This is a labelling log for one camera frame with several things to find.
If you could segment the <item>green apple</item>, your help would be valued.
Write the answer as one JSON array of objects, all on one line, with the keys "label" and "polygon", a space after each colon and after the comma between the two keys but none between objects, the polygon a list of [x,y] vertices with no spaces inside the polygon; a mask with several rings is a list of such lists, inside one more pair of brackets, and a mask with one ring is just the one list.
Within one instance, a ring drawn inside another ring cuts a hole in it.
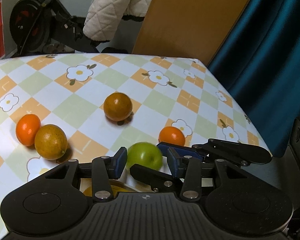
[{"label": "green apple", "polygon": [[149,142],[137,142],[127,150],[126,170],[139,164],[154,170],[162,167],[162,152],[159,148]]}]

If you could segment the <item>yellow lemon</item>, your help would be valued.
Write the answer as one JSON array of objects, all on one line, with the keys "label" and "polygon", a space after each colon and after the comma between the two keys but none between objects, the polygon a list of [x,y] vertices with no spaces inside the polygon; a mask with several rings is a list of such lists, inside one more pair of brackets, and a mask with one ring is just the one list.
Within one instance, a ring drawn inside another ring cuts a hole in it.
[{"label": "yellow lemon", "polygon": [[[110,180],[110,185],[113,191],[114,197],[117,196],[119,192],[137,192],[137,190],[125,183],[122,183],[117,180]],[[91,184],[91,179],[81,179],[81,185],[79,190],[87,197],[92,196],[92,184]]]}]

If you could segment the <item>small orange tangerine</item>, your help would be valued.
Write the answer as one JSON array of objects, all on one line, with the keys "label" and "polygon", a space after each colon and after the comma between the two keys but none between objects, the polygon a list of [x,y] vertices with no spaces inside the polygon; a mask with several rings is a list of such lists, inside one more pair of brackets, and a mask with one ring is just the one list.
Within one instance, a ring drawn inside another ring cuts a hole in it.
[{"label": "small orange tangerine", "polygon": [[179,146],[185,145],[185,136],[182,131],[173,126],[164,127],[159,133],[158,140]]}]

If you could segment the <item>yellow-brown orange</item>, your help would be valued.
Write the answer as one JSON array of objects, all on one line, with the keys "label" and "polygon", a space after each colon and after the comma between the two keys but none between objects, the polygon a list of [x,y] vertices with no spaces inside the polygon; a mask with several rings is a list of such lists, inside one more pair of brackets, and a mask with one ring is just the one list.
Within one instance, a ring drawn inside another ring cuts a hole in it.
[{"label": "yellow-brown orange", "polygon": [[60,127],[47,124],[36,133],[34,146],[41,157],[47,160],[57,160],[65,155],[68,140]]}]

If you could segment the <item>dark brownish orange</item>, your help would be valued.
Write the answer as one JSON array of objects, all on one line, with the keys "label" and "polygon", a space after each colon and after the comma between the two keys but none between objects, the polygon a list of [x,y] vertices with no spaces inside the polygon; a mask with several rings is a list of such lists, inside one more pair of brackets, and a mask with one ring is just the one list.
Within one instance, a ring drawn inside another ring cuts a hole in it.
[{"label": "dark brownish orange", "polygon": [[131,115],[133,105],[126,94],[115,92],[105,99],[103,110],[108,119],[123,121]]}]

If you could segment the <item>checkered floral tablecloth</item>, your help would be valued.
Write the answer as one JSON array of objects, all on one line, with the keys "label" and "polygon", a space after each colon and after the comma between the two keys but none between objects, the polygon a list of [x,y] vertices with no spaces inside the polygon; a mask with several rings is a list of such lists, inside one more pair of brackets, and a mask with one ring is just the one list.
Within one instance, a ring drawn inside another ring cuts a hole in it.
[{"label": "checkered floral tablecloth", "polygon": [[[112,93],[126,94],[131,115],[108,119]],[[120,147],[158,142],[165,126],[180,129],[186,145],[210,138],[265,147],[238,103],[197,59],[125,55],[55,54],[0,61],[0,203],[11,191],[55,167],[15,136],[26,114],[60,127],[69,157],[88,163]],[[6,228],[0,216],[0,239]]]}]

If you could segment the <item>bright orange tangerine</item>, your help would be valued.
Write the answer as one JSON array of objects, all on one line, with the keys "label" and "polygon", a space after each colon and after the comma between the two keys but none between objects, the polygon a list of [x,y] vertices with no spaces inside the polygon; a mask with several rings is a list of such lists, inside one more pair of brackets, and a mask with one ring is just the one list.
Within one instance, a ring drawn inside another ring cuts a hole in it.
[{"label": "bright orange tangerine", "polygon": [[30,147],[34,144],[36,133],[40,127],[41,121],[39,117],[35,114],[27,114],[16,125],[16,137],[22,145]]}]

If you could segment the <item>teal curtain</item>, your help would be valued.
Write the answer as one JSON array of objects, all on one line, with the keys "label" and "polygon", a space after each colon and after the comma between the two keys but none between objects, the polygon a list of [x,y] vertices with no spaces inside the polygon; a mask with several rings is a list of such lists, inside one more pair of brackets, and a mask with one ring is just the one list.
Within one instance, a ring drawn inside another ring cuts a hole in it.
[{"label": "teal curtain", "polygon": [[300,116],[300,0],[250,0],[208,68],[283,155]]}]

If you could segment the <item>wooden board panel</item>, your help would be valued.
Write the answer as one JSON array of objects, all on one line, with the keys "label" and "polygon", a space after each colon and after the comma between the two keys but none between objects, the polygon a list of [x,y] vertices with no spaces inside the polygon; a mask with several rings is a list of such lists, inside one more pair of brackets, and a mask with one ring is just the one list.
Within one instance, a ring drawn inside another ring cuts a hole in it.
[{"label": "wooden board panel", "polygon": [[152,0],[134,54],[199,59],[207,65],[250,0]]}]

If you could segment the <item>black exercise bike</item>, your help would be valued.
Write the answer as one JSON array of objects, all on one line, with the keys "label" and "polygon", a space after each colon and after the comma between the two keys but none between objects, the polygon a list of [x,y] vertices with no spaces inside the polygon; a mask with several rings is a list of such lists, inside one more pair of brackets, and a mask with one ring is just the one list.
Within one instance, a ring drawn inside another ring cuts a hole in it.
[{"label": "black exercise bike", "polygon": [[10,33],[17,45],[15,57],[42,53],[49,41],[71,49],[98,52],[99,43],[83,34],[85,18],[71,15],[60,0],[20,0],[10,15]]}]

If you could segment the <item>white quilted blanket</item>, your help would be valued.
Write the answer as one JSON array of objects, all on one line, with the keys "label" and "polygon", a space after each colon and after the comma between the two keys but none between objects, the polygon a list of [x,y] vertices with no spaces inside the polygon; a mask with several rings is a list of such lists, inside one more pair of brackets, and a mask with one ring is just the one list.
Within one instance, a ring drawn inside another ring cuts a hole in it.
[{"label": "white quilted blanket", "polygon": [[151,0],[92,0],[83,33],[94,41],[110,41],[122,18],[144,18],[150,3]]}]

